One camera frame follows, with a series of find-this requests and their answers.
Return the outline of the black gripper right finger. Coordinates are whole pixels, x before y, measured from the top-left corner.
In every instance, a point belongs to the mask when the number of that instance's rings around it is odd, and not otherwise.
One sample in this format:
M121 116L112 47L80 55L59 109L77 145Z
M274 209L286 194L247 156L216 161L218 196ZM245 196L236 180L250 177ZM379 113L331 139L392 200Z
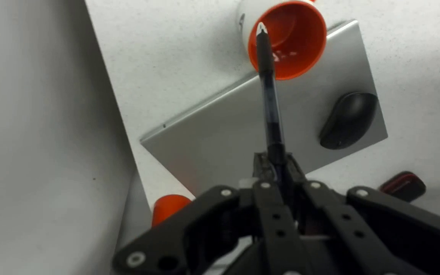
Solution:
M332 234L364 271L440 275L440 216L381 190L355 187L346 196L308 180L292 154L286 156L302 234Z

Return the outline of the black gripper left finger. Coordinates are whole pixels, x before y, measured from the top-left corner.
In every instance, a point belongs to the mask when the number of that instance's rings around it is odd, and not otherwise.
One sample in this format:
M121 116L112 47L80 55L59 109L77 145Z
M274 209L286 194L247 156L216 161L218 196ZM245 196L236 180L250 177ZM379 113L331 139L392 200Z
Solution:
M285 275L297 272L300 187L303 173L288 154L271 161L254 156L251 188L216 187L146 234L121 248L112 261L118 275L204 275L236 251L253 243L227 267L225 275Z

